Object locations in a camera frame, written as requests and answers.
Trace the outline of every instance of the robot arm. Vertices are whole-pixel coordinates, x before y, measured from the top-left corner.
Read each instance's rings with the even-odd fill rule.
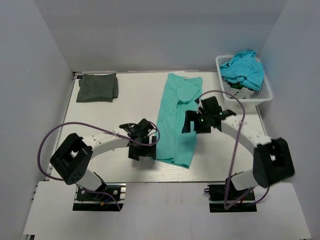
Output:
[[[202,100],[197,111],[186,111],[183,133],[190,132],[191,122],[197,134],[210,133],[213,127],[236,139],[241,119],[231,110],[222,111],[213,96]],[[231,177],[231,191],[242,192],[256,186],[267,188],[294,175],[289,147],[284,139],[272,139],[244,123],[239,143],[253,155],[253,168]]]
[[[87,169],[89,161],[102,153],[126,147],[129,147],[128,157],[131,159],[139,161],[139,156],[143,156],[155,160],[157,137],[150,136],[153,129],[149,121],[142,119],[138,124],[120,125],[113,131],[114,135],[102,133],[80,137],[72,133],[53,154],[50,163],[67,185],[77,184],[91,191],[103,192],[106,184],[96,173]]]

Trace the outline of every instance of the teal garment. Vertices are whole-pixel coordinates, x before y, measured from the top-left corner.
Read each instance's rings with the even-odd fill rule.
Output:
[[[242,84],[248,89],[259,91],[264,80],[264,67],[256,61],[255,51],[241,51],[220,66],[221,76],[232,84]]]
[[[201,77],[168,74],[156,122],[161,134],[156,144],[157,160],[189,168],[196,149],[196,132],[182,134],[181,131],[186,111],[198,109],[195,100],[202,93],[202,82]]]

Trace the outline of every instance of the gray wall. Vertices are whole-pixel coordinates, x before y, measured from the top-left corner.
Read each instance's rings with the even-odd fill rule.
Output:
[[[286,0],[35,0],[73,71],[211,70],[259,51]]]
[[[16,240],[43,180],[38,146],[62,121],[72,72],[33,0],[2,0],[0,33],[0,238]]]
[[[263,120],[268,134],[289,143],[312,239],[320,239],[319,10],[319,0],[288,0],[260,52],[273,92]]]

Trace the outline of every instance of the white basket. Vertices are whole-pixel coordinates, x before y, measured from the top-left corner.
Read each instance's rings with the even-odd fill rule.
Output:
[[[224,79],[221,77],[220,73],[220,66],[224,64],[225,62],[230,61],[234,56],[233,55],[222,55],[217,56],[215,58],[216,68],[219,75],[221,90],[224,91]],[[235,99],[228,98],[225,93],[222,94],[224,98],[224,103],[226,107],[228,108],[239,108],[239,104]],[[250,99],[240,99],[240,102],[244,105],[245,108],[254,107],[257,106],[263,102],[270,101],[273,98],[271,88],[268,82],[268,79],[266,77],[266,74],[263,76],[263,82],[261,89],[259,91],[256,91]]]

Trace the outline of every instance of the folded dark green cloth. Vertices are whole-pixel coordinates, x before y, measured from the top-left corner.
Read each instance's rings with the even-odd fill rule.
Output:
[[[116,74],[86,75],[79,79],[77,103],[112,102],[119,94]]]

